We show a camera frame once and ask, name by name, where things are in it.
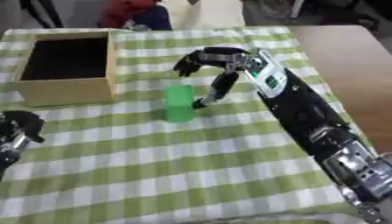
checkered tablecloth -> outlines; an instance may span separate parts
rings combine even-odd
[[[112,30],[115,103],[26,108],[8,82],[28,36],[74,31],[13,30],[0,43],[0,109],[46,120],[46,141],[30,144],[0,183],[0,223],[361,223],[245,77],[191,122],[163,119],[166,87],[189,84],[201,97],[220,72],[171,72],[203,46],[263,47],[348,118],[287,28]]]

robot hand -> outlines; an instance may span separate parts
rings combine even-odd
[[[238,80],[237,71],[243,70],[243,61],[249,52],[231,47],[206,47],[205,49],[191,52],[182,58],[173,68],[180,77],[189,77],[196,73],[202,66],[221,67],[225,71],[217,76],[208,95],[193,103],[195,109],[202,109],[213,102],[225,97]]]
[[[224,71],[208,95],[193,103],[195,109],[222,99],[239,74],[247,76],[283,128],[363,219],[372,224],[389,223],[390,206],[385,210],[380,205],[392,198],[392,157],[377,157],[306,83],[261,49],[251,55],[236,48],[207,47],[185,56],[174,70],[189,76],[204,65]]]
[[[15,164],[30,142],[43,143],[39,132],[44,120],[27,111],[4,111],[0,114],[0,180],[5,170]]]

green block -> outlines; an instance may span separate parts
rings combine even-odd
[[[164,91],[166,121],[189,122],[194,118],[193,90],[191,86],[167,87]]]

open wooden box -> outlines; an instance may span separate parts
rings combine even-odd
[[[116,49],[109,32],[37,34],[14,74],[29,106],[112,102]]]

